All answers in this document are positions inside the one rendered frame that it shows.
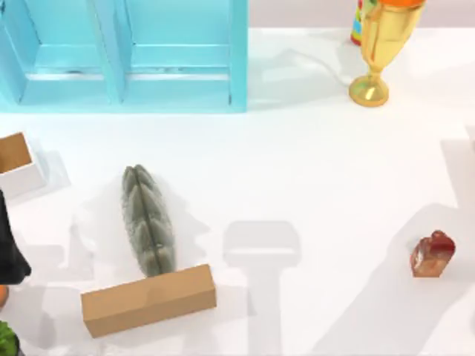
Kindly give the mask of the light blue rack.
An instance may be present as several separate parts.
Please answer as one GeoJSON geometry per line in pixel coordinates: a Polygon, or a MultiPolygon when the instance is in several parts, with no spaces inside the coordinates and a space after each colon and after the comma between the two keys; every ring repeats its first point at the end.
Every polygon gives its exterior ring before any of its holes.
{"type": "Polygon", "coordinates": [[[249,0],[0,0],[0,113],[247,108],[249,0]]]}

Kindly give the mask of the colourful can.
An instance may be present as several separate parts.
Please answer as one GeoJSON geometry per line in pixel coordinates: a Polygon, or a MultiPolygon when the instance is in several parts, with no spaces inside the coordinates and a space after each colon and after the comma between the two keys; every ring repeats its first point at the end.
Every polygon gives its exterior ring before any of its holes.
{"type": "Polygon", "coordinates": [[[357,1],[356,14],[353,19],[353,26],[350,34],[351,42],[357,46],[361,45],[362,18],[364,17],[364,13],[369,4],[370,0],[357,1]]]}

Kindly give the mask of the gold trophy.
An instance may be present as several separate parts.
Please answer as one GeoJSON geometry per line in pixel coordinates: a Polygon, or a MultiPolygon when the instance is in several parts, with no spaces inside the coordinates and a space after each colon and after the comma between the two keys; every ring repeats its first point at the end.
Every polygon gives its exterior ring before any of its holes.
{"type": "Polygon", "coordinates": [[[361,54],[368,64],[368,74],[352,81],[350,98],[357,104],[374,108],[389,98],[389,89],[381,72],[404,47],[417,25],[426,4],[393,7],[379,3],[363,19],[361,54]]]}

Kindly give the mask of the brown and red bread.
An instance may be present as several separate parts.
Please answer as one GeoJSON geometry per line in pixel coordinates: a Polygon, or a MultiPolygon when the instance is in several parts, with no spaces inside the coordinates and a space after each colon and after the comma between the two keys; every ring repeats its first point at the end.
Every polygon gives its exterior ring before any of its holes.
{"type": "Polygon", "coordinates": [[[435,230],[423,237],[410,256],[413,277],[440,277],[455,251],[455,242],[443,231],[435,230]]]}

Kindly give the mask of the white and brown box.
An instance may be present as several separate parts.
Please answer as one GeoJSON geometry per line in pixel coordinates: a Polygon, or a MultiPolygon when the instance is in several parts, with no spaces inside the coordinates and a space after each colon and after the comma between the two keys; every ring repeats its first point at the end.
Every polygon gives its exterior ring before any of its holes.
{"type": "Polygon", "coordinates": [[[14,199],[46,185],[38,155],[23,132],[0,137],[0,189],[14,199]]]}

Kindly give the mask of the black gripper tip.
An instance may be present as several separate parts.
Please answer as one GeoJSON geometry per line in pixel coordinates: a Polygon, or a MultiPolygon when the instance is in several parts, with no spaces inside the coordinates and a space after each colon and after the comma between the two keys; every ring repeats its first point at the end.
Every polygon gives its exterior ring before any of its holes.
{"type": "Polygon", "coordinates": [[[28,261],[16,245],[3,191],[0,189],[0,284],[18,285],[31,275],[28,261]]]}

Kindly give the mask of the green plant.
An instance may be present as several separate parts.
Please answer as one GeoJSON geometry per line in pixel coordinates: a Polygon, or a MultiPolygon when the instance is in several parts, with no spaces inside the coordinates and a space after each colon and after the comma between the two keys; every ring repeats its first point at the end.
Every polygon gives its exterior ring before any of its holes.
{"type": "Polygon", "coordinates": [[[0,356],[17,356],[19,350],[15,332],[0,320],[0,356]]]}

